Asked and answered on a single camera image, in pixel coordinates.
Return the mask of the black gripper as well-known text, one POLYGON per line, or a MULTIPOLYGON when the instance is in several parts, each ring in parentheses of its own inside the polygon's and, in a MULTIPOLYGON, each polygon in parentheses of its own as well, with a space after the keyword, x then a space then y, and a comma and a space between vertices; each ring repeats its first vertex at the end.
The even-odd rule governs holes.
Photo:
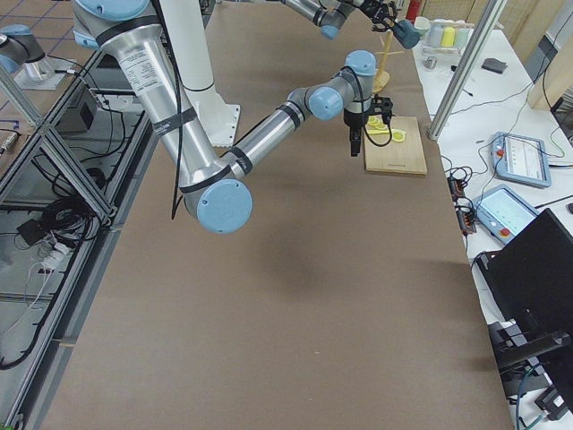
POLYGON ((374 94, 367 100, 360 101, 357 108, 344 109, 343 119, 349 130, 350 155, 356 157, 361 153, 362 129, 366 126, 371 116, 380 116, 381 121, 386 126, 390 126, 393 117, 393 102, 389 97, 382 97, 374 94))
POLYGON ((394 1, 364 0, 360 11, 371 20, 373 31, 392 30, 398 17, 394 1))

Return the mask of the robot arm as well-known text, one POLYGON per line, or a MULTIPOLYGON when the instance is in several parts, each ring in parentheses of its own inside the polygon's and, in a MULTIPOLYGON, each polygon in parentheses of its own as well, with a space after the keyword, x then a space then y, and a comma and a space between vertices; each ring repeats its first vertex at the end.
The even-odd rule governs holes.
POLYGON ((398 8, 394 1, 336 1, 334 6, 307 0, 284 0, 280 3, 309 20, 327 39, 334 39, 339 34, 354 11, 360 11, 371 21, 373 31, 385 32, 397 24, 398 8))
POLYGON ((366 117, 381 105, 373 93, 376 60, 356 50, 329 81, 293 90, 223 155, 213 150, 179 67, 189 43, 197 70, 210 73, 209 50, 198 2, 74 1, 74 34, 80 45, 112 56, 175 162, 176 202, 207 230, 228 234, 250 218, 252 195, 243 183, 253 167, 310 116, 349 121, 359 150, 366 117))

